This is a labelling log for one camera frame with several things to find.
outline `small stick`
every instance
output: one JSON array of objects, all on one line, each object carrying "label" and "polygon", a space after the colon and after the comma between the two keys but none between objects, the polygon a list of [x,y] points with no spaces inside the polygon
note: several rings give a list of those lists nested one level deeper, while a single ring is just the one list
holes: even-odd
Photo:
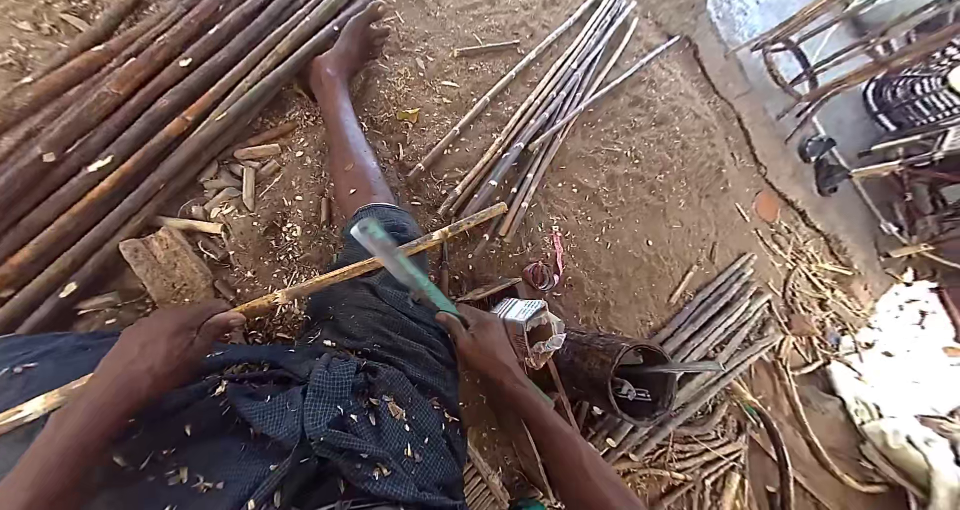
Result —
[{"label": "small stick", "polygon": [[673,304],[677,303],[680,295],[687,289],[686,287],[690,284],[690,279],[693,279],[693,274],[700,270],[700,267],[696,263],[690,265],[690,268],[683,275],[683,278],[677,283],[677,288],[673,290],[673,294],[670,295],[670,299],[666,300],[667,303]]},{"label": "small stick", "polygon": [[573,111],[571,111],[569,114],[563,117],[562,120],[560,120],[557,123],[554,123],[553,127],[550,127],[549,129],[547,129],[543,135],[540,135],[536,140],[534,140],[534,142],[530,143],[530,149],[533,150],[533,149],[539,148],[541,144],[543,144],[548,138],[555,135],[557,131],[560,131],[561,129],[563,129],[564,126],[567,125],[568,123],[573,122],[573,120],[577,116],[580,116],[580,114],[584,110],[587,110],[588,107],[590,107],[596,101],[606,96],[606,94],[608,94],[611,90],[619,86],[620,83],[622,83],[624,80],[630,78],[633,74],[640,71],[647,64],[657,59],[657,56],[661,55],[662,53],[664,53],[665,50],[669,49],[671,46],[677,43],[680,40],[680,38],[681,38],[680,36],[675,36],[674,38],[670,39],[666,43],[660,45],[654,50],[651,50],[650,53],[648,53],[646,56],[643,56],[639,61],[633,64],[632,67],[630,67],[630,69],[624,72],[624,74],[621,74],[620,76],[615,78],[613,82],[604,86],[603,90],[600,90],[596,94],[593,94],[593,96],[591,96],[590,99],[587,99],[580,106],[573,109]]},{"label": "small stick", "polygon": [[480,45],[478,47],[463,47],[462,49],[454,49],[453,57],[459,58],[460,56],[483,54],[487,52],[496,52],[498,50],[510,49],[511,47],[516,47],[521,43],[520,39],[514,39],[512,41],[504,41],[503,43],[490,43],[489,45]]},{"label": "small stick", "polygon": [[416,166],[413,168],[413,170],[411,170],[407,174],[407,179],[412,180],[416,178],[418,175],[420,175],[421,172],[426,171],[426,168],[429,167],[434,161],[436,161],[438,157],[440,157],[440,154],[444,151],[446,147],[450,145],[451,142],[453,142],[453,139],[460,136],[461,131],[465,127],[470,125],[474,121],[474,119],[476,119],[476,117],[479,116],[480,113],[485,108],[487,108],[491,100],[494,97],[496,97],[500,92],[502,92],[503,89],[506,88],[507,85],[510,84],[515,78],[517,78],[517,75],[520,74],[520,72],[525,67],[533,63],[533,61],[537,59],[538,56],[543,54],[544,51],[547,49],[547,47],[552,45],[554,41],[556,41],[568,29],[570,29],[572,25],[574,25],[577,21],[579,21],[580,18],[584,15],[584,13],[587,12],[587,10],[590,9],[595,2],[596,0],[586,0],[580,6],[580,8],[578,8],[576,12],[574,12],[573,15],[570,16],[570,18],[568,18],[563,24],[557,27],[557,29],[553,30],[553,33],[546,36],[546,38],[544,38],[543,41],[539,43],[539,45],[534,47],[534,50],[531,50],[530,52],[528,52],[527,55],[524,56],[521,61],[519,61],[515,66],[513,66],[513,69],[510,70],[510,73],[505,74],[503,78],[501,78],[497,82],[497,84],[495,84],[492,88],[490,88],[486,92],[486,95],[484,95],[483,98],[477,101],[477,103],[473,106],[473,108],[469,112],[467,112],[465,116],[462,117],[460,122],[458,122],[452,129],[450,129],[450,132],[447,135],[445,135],[437,143],[436,146],[434,146],[433,148],[430,149],[430,151],[427,152],[426,156],[423,159],[421,159],[420,162],[417,163]]},{"label": "small stick", "polygon": [[176,230],[182,230],[184,232],[202,232],[205,234],[213,234],[215,236],[220,236],[224,232],[224,224],[222,222],[185,220],[181,218],[156,216],[153,218],[153,224],[156,226],[169,226],[170,228],[175,228]]},{"label": "small stick", "polygon": [[[453,222],[425,236],[421,236],[413,242],[404,244],[400,248],[403,249],[403,252],[407,256],[419,253],[430,247],[437,246],[447,239],[474,228],[474,226],[480,224],[481,222],[490,220],[506,211],[507,205],[503,202],[500,202],[485,210],[477,212],[472,216]],[[382,268],[382,266],[383,265],[380,264],[378,259],[369,258],[349,266],[344,266],[341,269],[330,271],[324,275],[314,277],[313,279],[308,279],[303,283],[294,285],[293,287],[275,291],[269,295],[260,296],[257,299],[234,307],[231,309],[231,311],[241,313],[248,318],[256,317],[258,314],[262,314],[265,310],[275,308],[276,306],[283,305],[285,303],[290,303],[295,299],[306,297],[307,295],[312,295],[331,285],[352,279],[358,275],[363,275],[368,271]],[[42,395],[34,397],[25,403],[9,408],[3,413],[0,413],[0,435],[15,429],[20,425],[40,418],[45,414],[53,412],[62,406],[73,393],[75,393],[80,387],[86,384],[88,380],[90,380],[91,374],[92,373],[86,374],[77,380],[74,380],[73,382],[68,382],[59,388],[51,390],[47,393],[43,393]]]}]

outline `wooden block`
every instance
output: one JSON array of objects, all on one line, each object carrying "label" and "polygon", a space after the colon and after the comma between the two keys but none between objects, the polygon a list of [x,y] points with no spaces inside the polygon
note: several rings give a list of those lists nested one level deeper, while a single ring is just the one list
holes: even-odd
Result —
[{"label": "wooden block", "polygon": [[255,207],[254,187],[257,185],[257,171],[253,167],[243,168],[243,203],[251,212]]},{"label": "wooden block", "polygon": [[267,144],[234,150],[233,157],[240,161],[248,161],[250,159],[263,159],[264,157],[272,157],[280,154],[281,145]]},{"label": "wooden block", "polygon": [[156,226],[169,226],[170,228],[186,232],[202,232],[206,234],[216,234],[218,236],[224,231],[224,224],[222,222],[184,220],[163,216],[153,218],[153,224]]},{"label": "wooden block", "polygon": [[213,275],[186,238],[168,226],[120,243],[120,254],[160,307],[213,299]]},{"label": "wooden block", "polygon": [[256,177],[263,179],[269,178],[270,176],[281,171],[281,164],[277,162],[276,159],[270,159],[266,165],[260,167],[260,170],[256,172]]}]

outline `sandy ground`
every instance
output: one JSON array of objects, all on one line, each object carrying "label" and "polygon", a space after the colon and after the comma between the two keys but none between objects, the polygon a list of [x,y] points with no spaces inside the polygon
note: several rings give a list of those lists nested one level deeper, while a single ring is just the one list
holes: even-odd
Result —
[{"label": "sandy ground", "polygon": [[[58,13],[90,21],[110,1],[0,0],[11,12],[0,21],[0,88],[28,74],[57,41],[76,34]],[[402,176],[474,99],[581,1],[388,0],[386,24],[393,35],[384,56],[357,81],[355,105],[402,205],[424,229],[443,225],[435,211],[454,178],[486,149],[572,36],[523,72],[421,181],[408,186]],[[614,75],[669,35],[693,34],[706,0],[637,1],[637,35]],[[473,58],[450,55],[477,40],[510,39],[520,40],[518,50]],[[416,123],[397,119],[398,110],[411,108],[420,109]],[[332,190],[324,125],[310,99],[293,86],[284,89],[250,132],[288,121],[296,121],[297,129],[279,141],[284,148],[278,158],[281,175],[258,187],[255,212],[237,209],[224,216],[232,262],[211,262],[239,290],[241,300],[319,273],[341,244],[345,219],[335,207],[332,226],[320,225],[320,199]],[[549,295],[551,310],[572,326],[649,335],[678,308],[667,298],[691,264],[702,267],[693,280],[696,286],[742,252],[762,256],[753,233],[762,225],[752,204],[766,187],[736,116],[715,94],[695,46],[686,43],[582,115],[512,244],[491,246],[482,256],[467,259],[477,233],[451,243],[452,294],[499,276],[519,275],[531,260],[550,260],[549,236],[556,229],[562,233],[566,272]],[[183,194],[170,213],[199,195],[199,186],[195,193]],[[746,210],[746,219],[737,204]],[[782,218],[802,227],[783,207]],[[774,284],[782,277],[764,256],[757,274],[760,282]],[[300,308],[283,308],[256,321],[247,337],[255,342],[292,338]],[[106,317],[117,316],[99,315],[95,321]],[[497,444],[484,397],[474,392],[471,376],[466,379],[463,414],[473,428],[471,436],[509,480],[510,452]]]}]

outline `bamboo stick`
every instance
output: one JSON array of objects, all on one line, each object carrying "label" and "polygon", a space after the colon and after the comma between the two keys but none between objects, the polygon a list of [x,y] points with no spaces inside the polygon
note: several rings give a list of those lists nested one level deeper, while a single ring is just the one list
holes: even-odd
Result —
[{"label": "bamboo stick", "polygon": [[[98,125],[66,155],[60,166],[45,174],[29,193],[21,197],[17,205],[0,219],[0,226],[32,211],[0,240],[0,259],[41,233],[44,227],[146,143],[177,111],[197,99],[204,88],[223,75],[230,63],[249,50],[250,42],[261,38],[269,25],[276,23],[277,15],[291,0],[272,2],[260,13],[268,1],[271,0],[246,0],[229,13],[220,24],[190,46],[180,59],[174,60]],[[224,42],[230,39],[230,44],[225,46]],[[81,233],[76,227],[72,228],[75,233]]]},{"label": "bamboo stick", "polygon": [[550,103],[546,106],[546,109],[539,113],[538,116],[534,118],[531,123],[529,123],[524,130],[516,137],[513,143],[510,145],[503,155],[500,156],[500,160],[493,167],[487,176],[487,180],[479,186],[477,191],[473,194],[473,197],[470,199],[470,202],[466,204],[463,208],[464,213],[472,213],[481,207],[486,201],[490,198],[490,195],[497,188],[499,183],[502,181],[503,176],[510,170],[510,167],[513,166],[517,157],[520,155],[523,148],[526,147],[527,143],[534,137],[534,135],[540,131],[540,129],[546,125],[547,120],[564,104],[564,101],[574,89],[580,84],[583,80],[587,70],[594,63],[596,59],[603,50],[606,49],[607,43],[610,41],[610,38],[613,37],[614,33],[617,31],[619,25],[622,25],[623,22],[627,19],[627,16],[630,14],[630,11],[637,5],[635,1],[631,2],[626,9],[620,9],[616,6],[610,13],[607,15],[601,25],[598,26],[597,33],[594,34],[587,42],[586,46],[583,48],[580,56],[571,64],[570,71],[564,74],[559,82],[561,88],[556,94],[556,96],[551,92],[546,96],[546,101]]},{"label": "bamboo stick", "polygon": [[92,47],[100,45],[110,37],[126,17],[134,12],[134,9],[140,4],[141,0],[117,0],[112,2],[109,7],[97,17],[97,20],[90,25],[83,33],[71,41],[66,49],[62,49],[47,63],[46,66],[35,74],[33,78],[40,78],[54,69],[62,66],[72,60],[81,52],[89,50]]},{"label": "bamboo stick", "polygon": [[168,30],[137,58],[110,74],[91,95],[75,103],[35,144],[10,161],[0,172],[0,205],[11,207],[52,171],[58,159],[90,127],[112,113],[143,82],[180,53],[185,45],[217,16],[227,0],[201,0],[190,13]]},{"label": "bamboo stick", "polygon": [[427,152],[426,156],[423,159],[421,159],[420,162],[417,163],[416,166],[413,168],[413,170],[411,170],[407,174],[407,179],[412,180],[416,178],[418,175],[420,175],[421,172],[426,171],[426,168],[429,167],[431,164],[433,164],[433,162],[436,161],[438,157],[440,157],[444,149],[447,146],[449,146],[451,142],[453,142],[453,139],[460,136],[461,131],[463,131],[464,128],[466,128],[468,125],[473,123],[476,117],[479,116],[480,113],[485,108],[487,108],[491,100],[493,100],[493,98],[496,97],[500,92],[502,92],[503,89],[506,88],[508,84],[510,84],[515,78],[517,78],[517,75],[521,71],[523,71],[524,68],[526,68],[534,60],[536,60],[537,57],[543,54],[544,51],[547,49],[547,47],[552,45],[553,42],[556,41],[561,35],[563,35],[568,29],[570,29],[572,25],[576,24],[576,22],[580,20],[580,18],[584,15],[584,13],[587,12],[588,9],[590,9],[595,2],[596,0],[586,0],[573,13],[573,15],[570,16],[570,18],[568,18],[563,24],[558,26],[557,29],[553,30],[553,32],[550,35],[546,36],[546,38],[544,38],[543,41],[541,41],[536,47],[534,47],[533,50],[528,52],[527,55],[524,56],[521,61],[519,61],[515,66],[513,66],[513,68],[510,70],[508,74],[505,74],[502,78],[500,78],[497,84],[495,84],[492,88],[490,88],[486,92],[486,95],[484,95],[483,98],[477,101],[477,103],[473,106],[473,108],[469,112],[467,112],[465,116],[462,117],[460,122],[454,125],[454,127],[450,129],[450,132],[447,133],[447,135],[444,135],[443,138],[440,139],[439,142],[436,144],[436,146],[434,146],[433,148],[430,149],[430,151]]},{"label": "bamboo stick", "polygon": [[211,118],[215,121],[218,120],[223,111],[227,110],[237,99],[240,99],[250,88],[255,86],[264,75],[270,73],[270,70],[279,65],[285,58],[287,58],[294,50],[298,49],[303,45],[309,37],[309,33],[305,31],[305,28],[312,27],[316,29],[321,28],[327,22],[330,21],[330,18],[333,17],[337,9],[339,9],[347,0],[341,0],[339,5],[331,2],[331,0],[323,0],[317,5],[317,7],[310,12],[308,15],[303,17],[303,20],[300,21],[293,30],[287,33],[283,39],[276,45],[276,47],[270,51],[269,54],[264,57],[259,64],[257,64],[253,70],[236,85],[233,90],[227,94],[226,98],[217,105],[217,108],[210,115]]},{"label": "bamboo stick", "polygon": [[490,166],[493,165],[493,160],[499,155],[503,149],[503,145],[509,143],[514,136],[520,132],[522,127],[530,121],[530,118],[534,115],[538,107],[535,103],[543,102],[542,96],[549,93],[549,88],[551,88],[553,84],[556,84],[556,74],[565,69],[575,54],[582,50],[586,39],[593,35],[597,23],[613,5],[613,2],[614,0],[600,1],[600,5],[598,5],[593,14],[590,15],[590,18],[586,21],[586,24],[583,25],[580,33],[577,34],[570,46],[567,47],[563,54],[550,66],[550,69],[543,78],[540,79],[540,82],[536,84],[534,90],[527,96],[527,99],[523,100],[520,107],[518,107],[510,117],[510,121],[503,126],[503,129],[500,130],[500,133],[493,140],[493,143],[480,157],[480,160],[477,161],[466,176],[461,178],[456,187],[447,195],[446,200],[443,201],[443,204],[441,204],[438,209],[438,215],[443,216],[449,212],[456,212],[463,202],[466,201],[467,196],[473,192],[482,179],[482,176],[485,175]]},{"label": "bamboo stick", "polygon": [[714,294],[714,291],[723,285],[727,279],[741,269],[752,266],[756,259],[757,257],[754,253],[744,253],[740,255],[738,259],[726,267],[726,270],[720,272],[720,274],[714,277],[713,281],[707,283],[696,295],[693,295],[693,298],[680,308],[677,314],[674,315],[659,332],[656,332],[650,341],[654,344],[662,344],[669,339],[673,335],[673,332],[687,322],[694,311],[699,309],[703,302],[709,299]]},{"label": "bamboo stick", "polygon": [[[330,8],[333,9],[339,1],[335,0],[331,3]],[[71,247],[41,275],[0,307],[0,328],[14,327],[18,321],[26,318],[18,328],[18,332],[42,331],[49,320],[64,313],[68,305],[61,294],[65,289],[57,292],[57,288],[66,283],[67,279],[72,279],[70,283],[75,283],[76,286],[76,289],[70,287],[70,290],[82,290],[89,286],[103,266],[115,256],[115,246],[120,241],[138,233],[139,227],[152,216],[151,212],[159,209],[159,204],[165,201],[165,197],[169,197],[171,192],[176,192],[174,186],[179,189],[192,182],[199,170],[216,155],[216,152],[231,142],[230,138],[225,136],[227,130],[235,126],[236,122],[250,121],[252,118],[248,118],[249,115],[255,114],[264,106],[285,81],[296,75],[306,62],[321,50],[321,47],[330,42],[333,35],[350,17],[359,13],[371,1],[373,0],[353,0],[336,19],[321,31],[314,33],[303,47],[234,103],[230,110],[222,115],[220,122],[208,123],[206,127],[198,128],[147,180],[140,184],[136,191],[80,239],[77,245]],[[205,106],[205,100],[212,94],[213,89],[194,104],[197,107]],[[190,112],[188,109],[177,121],[190,122],[188,114]],[[171,177],[174,181],[166,183]],[[153,200],[159,199],[160,202],[156,204],[151,202],[145,207],[145,202],[152,197],[151,193],[157,192],[158,185],[163,186],[164,190]]]},{"label": "bamboo stick", "polygon": [[750,307],[751,297],[759,288],[757,285],[751,285],[750,283],[745,283],[745,285],[736,295],[730,298],[726,306],[713,316],[707,324],[698,328],[696,332],[690,334],[685,341],[679,344],[676,350],[670,353],[670,357],[678,362],[692,357],[692,353],[700,345],[709,341],[714,332],[722,332],[736,320],[739,320]]},{"label": "bamboo stick", "polygon": [[[607,78],[607,75],[610,73],[611,69],[614,68],[614,65],[617,64],[617,61],[623,54],[623,51],[627,48],[627,44],[630,43],[631,37],[634,36],[634,32],[637,30],[637,24],[639,21],[640,19],[634,17],[630,22],[630,27],[627,29],[626,33],[624,33],[623,39],[620,41],[620,45],[613,52],[613,55],[610,56],[609,60],[606,62],[606,66],[604,66],[600,74],[594,79],[589,90],[585,92],[585,96],[588,98],[592,96],[600,84],[603,83],[604,79]],[[577,103],[579,104],[581,101],[582,96],[578,96]],[[561,116],[566,116],[567,113],[568,110],[564,110]],[[550,143],[550,147],[547,148],[543,159],[537,163],[534,174],[530,177],[528,185],[526,188],[521,189],[523,195],[519,198],[519,201],[515,201],[514,204],[510,206],[510,213],[508,213],[507,217],[504,218],[504,221],[509,221],[509,224],[504,222],[504,226],[501,226],[499,230],[499,234],[503,237],[504,242],[509,244],[514,240],[514,234],[516,234],[520,229],[527,209],[530,207],[530,202],[533,200],[534,194],[537,192],[537,187],[540,185],[540,182],[546,175],[546,172],[550,167],[550,163],[553,162],[553,158],[557,155],[557,152],[560,151],[560,147],[564,144],[564,140],[567,139],[567,135],[570,134],[570,130],[572,128],[573,122],[571,122],[570,125],[568,125],[567,128],[557,135],[556,139]]]},{"label": "bamboo stick", "polygon": [[602,99],[604,96],[606,96],[606,94],[608,94],[611,90],[613,90],[618,85],[620,85],[620,83],[622,83],[624,80],[626,80],[627,78],[630,78],[637,71],[645,67],[647,64],[649,64],[653,60],[657,59],[657,56],[661,55],[665,50],[669,49],[671,46],[677,43],[680,40],[680,38],[681,38],[680,36],[676,36],[670,39],[669,41],[667,41],[666,43],[655,48],[654,50],[651,50],[650,53],[648,53],[646,56],[643,56],[640,59],[640,61],[637,61],[635,64],[633,64],[632,67],[630,67],[630,69],[624,72],[624,74],[621,74],[616,79],[614,79],[613,82],[605,86],[603,90],[600,90],[596,94],[593,94],[589,99],[587,99],[580,106],[578,106],[576,109],[571,111],[568,115],[566,115],[566,117],[564,117],[558,123],[554,123],[553,127],[550,127],[549,129],[547,129],[543,135],[540,135],[534,142],[530,143],[530,148],[531,149],[538,148],[541,144],[543,144],[546,141],[546,139],[548,139],[549,137],[552,137],[557,131],[563,129],[565,125],[572,122],[573,119],[575,119],[577,116],[579,116],[582,113],[582,111],[587,110],[589,106],[594,104],[596,101]]},{"label": "bamboo stick", "polygon": [[727,302],[731,300],[734,295],[736,295],[740,289],[745,286],[748,286],[748,281],[750,280],[751,275],[753,275],[753,269],[748,268],[740,273],[736,277],[732,277],[727,283],[724,283],[724,286],[720,289],[719,296],[712,300],[711,303],[704,303],[701,305],[700,309],[697,310],[697,313],[694,313],[693,317],[674,335],[666,340],[661,346],[668,354],[673,354],[676,352],[682,345],[690,338],[701,326],[703,326],[710,317],[716,314],[718,311],[723,309]]},{"label": "bamboo stick", "polygon": [[102,68],[113,71],[145,50],[201,0],[167,4],[160,11],[108,42],[87,50],[40,79],[27,77],[0,98],[0,133],[28,118]]},{"label": "bamboo stick", "polygon": [[[502,215],[506,211],[507,205],[503,202],[500,202],[491,206],[490,208],[478,212],[475,215],[453,222],[443,228],[431,232],[430,234],[421,236],[412,242],[404,244],[400,248],[403,249],[403,252],[408,256],[419,253],[429,249],[430,247],[438,246],[446,240],[457,236],[458,234],[462,234],[463,232],[474,228],[474,226],[484,221]],[[319,291],[331,285],[347,281],[348,279],[352,279],[359,275],[363,275],[368,271],[377,270],[382,267],[383,265],[378,259],[369,258],[348,266],[344,266],[338,270],[330,271],[324,275],[314,277],[313,279],[309,279],[303,283],[294,285],[293,287],[275,291],[269,295],[260,296],[257,299],[234,307],[231,309],[231,311],[241,313],[248,318],[256,317],[262,314],[264,310],[274,309],[278,305],[289,303],[294,299],[303,298],[307,295],[318,293]],[[90,380],[90,376],[90,374],[84,375],[77,380],[56,388],[55,390],[43,393],[42,395],[34,397],[33,399],[30,399],[21,405],[12,407],[3,413],[0,413],[0,435],[15,429],[20,425],[29,423],[37,418],[41,418],[42,416],[53,412],[60,406],[63,406],[73,393],[76,393],[79,388],[81,388],[87,383],[87,381]]]}]

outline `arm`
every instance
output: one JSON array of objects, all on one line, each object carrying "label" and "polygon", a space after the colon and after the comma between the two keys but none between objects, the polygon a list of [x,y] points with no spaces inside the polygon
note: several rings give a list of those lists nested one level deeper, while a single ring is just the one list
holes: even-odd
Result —
[{"label": "arm", "polygon": [[9,510],[78,506],[78,487],[128,419],[189,379],[214,340],[243,325],[227,304],[161,309],[126,328],[78,394],[51,415],[0,481]]},{"label": "arm", "polygon": [[[643,508],[596,449],[539,395],[513,354],[503,322],[469,306],[457,308],[469,330],[446,313],[439,313],[437,320],[450,330],[460,359],[476,369],[527,423],[559,499],[568,508],[584,510]],[[554,463],[562,466],[550,467]]]}]

